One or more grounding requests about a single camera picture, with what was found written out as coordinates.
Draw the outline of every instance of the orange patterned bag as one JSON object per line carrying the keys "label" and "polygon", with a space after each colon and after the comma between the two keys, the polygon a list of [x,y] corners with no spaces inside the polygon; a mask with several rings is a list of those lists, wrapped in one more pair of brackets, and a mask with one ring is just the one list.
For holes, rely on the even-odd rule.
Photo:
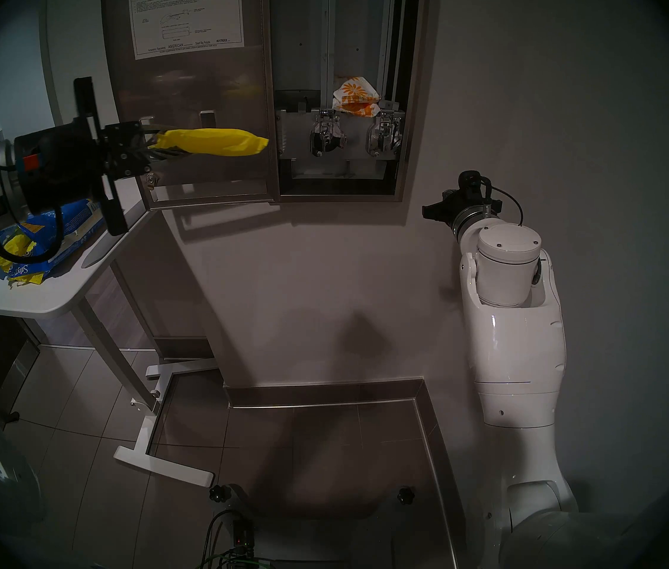
{"label": "orange patterned bag", "polygon": [[364,77],[350,77],[333,95],[332,107],[336,110],[367,118],[380,111],[377,102],[381,97]]}

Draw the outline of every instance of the crumpled chip bag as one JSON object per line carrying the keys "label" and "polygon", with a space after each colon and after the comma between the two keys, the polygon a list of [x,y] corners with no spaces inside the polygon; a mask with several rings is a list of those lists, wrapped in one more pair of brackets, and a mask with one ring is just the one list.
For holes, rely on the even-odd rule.
{"label": "crumpled chip bag", "polygon": [[[0,279],[13,283],[40,284],[57,265],[81,247],[103,224],[100,204],[91,199],[61,206],[64,240],[61,248],[42,263],[13,263],[0,256]],[[24,221],[0,231],[0,243],[10,254],[36,256],[49,249],[55,239],[55,213],[29,215]]]}
{"label": "crumpled chip bag", "polygon": [[334,92],[332,107],[348,114],[373,118],[381,111],[377,105],[380,99],[376,89],[364,77],[350,77]]}

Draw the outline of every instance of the metal door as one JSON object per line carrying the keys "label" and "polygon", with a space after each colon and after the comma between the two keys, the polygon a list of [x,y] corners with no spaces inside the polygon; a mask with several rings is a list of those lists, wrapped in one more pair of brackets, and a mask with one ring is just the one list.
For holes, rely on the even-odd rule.
{"label": "metal door", "polygon": [[[239,128],[269,139],[254,156],[192,155],[143,175],[140,190],[148,210],[277,199],[268,0],[239,0],[244,46],[139,60],[132,24],[145,15],[140,20],[132,13],[130,22],[130,1],[102,0],[108,70],[121,122],[146,118],[146,123],[178,128]],[[190,6],[179,11],[189,15]],[[179,33],[169,26],[170,37],[190,32],[186,20],[175,20]]]}

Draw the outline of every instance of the blue chip bag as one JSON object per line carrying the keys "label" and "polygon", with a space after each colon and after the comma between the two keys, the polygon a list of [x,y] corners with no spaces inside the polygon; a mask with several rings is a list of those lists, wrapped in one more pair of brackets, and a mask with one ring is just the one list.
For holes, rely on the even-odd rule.
{"label": "blue chip bag", "polygon": [[[57,265],[81,247],[97,231],[103,222],[100,204],[91,199],[61,206],[63,214],[64,240],[61,249],[51,258],[42,263],[22,264],[10,263],[0,259],[0,279],[29,281],[38,283],[41,278],[27,278],[29,275],[48,275]],[[45,212],[30,215],[24,222],[0,231],[0,242],[3,246],[20,236],[28,237],[29,252],[27,256],[37,256],[50,248],[55,240],[55,213]]]}

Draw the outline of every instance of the green cable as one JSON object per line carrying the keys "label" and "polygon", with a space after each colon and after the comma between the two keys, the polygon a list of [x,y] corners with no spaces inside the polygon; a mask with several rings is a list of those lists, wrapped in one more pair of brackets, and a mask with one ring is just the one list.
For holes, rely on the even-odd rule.
{"label": "green cable", "polygon": [[206,563],[206,561],[211,561],[211,559],[226,559],[227,561],[234,561],[235,563],[250,563],[251,565],[258,565],[259,567],[263,567],[265,569],[272,569],[272,566],[267,565],[266,563],[259,563],[257,561],[251,561],[250,559],[238,559],[236,557],[230,558],[225,554],[212,554],[203,560],[203,564]]}

